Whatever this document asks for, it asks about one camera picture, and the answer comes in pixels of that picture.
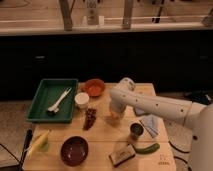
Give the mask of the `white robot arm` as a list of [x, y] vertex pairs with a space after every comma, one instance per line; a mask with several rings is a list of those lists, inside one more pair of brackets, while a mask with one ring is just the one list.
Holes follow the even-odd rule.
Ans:
[[204, 105], [138, 93], [134, 81], [128, 77], [114, 85], [109, 95], [110, 110], [115, 115], [122, 114], [127, 106], [132, 106], [191, 129], [188, 171], [213, 171], [213, 103]]

